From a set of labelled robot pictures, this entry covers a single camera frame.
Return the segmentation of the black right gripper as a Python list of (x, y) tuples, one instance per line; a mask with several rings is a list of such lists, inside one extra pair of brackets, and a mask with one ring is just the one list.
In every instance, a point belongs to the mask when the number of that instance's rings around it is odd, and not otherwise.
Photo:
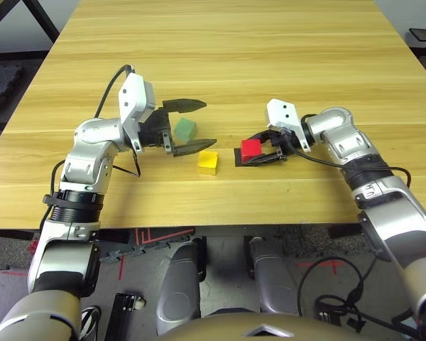
[(254, 156), (244, 163), (245, 166), (263, 166), (277, 161), (286, 161), (287, 157), (293, 155), (293, 151), (297, 148), (296, 135), (291, 131), (267, 129), (254, 134), (249, 139), (270, 139), (275, 152)]

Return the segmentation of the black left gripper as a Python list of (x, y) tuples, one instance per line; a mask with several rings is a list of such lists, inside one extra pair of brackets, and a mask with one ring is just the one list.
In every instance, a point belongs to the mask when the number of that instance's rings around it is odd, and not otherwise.
[(166, 153), (173, 153), (174, 157), (187, 156), (198, 153), (214, 145), (216, 139), (195, 139), (184, 145), (173, 147), (170, 120), (168, 112), (193, 112), (207, 104), (198, 99), (170, 99), (163, 101), (163, 108), (155, 110), (145, 122), (140, 123), (138, 133), (141, 145), (145, 147), (163, 148)]

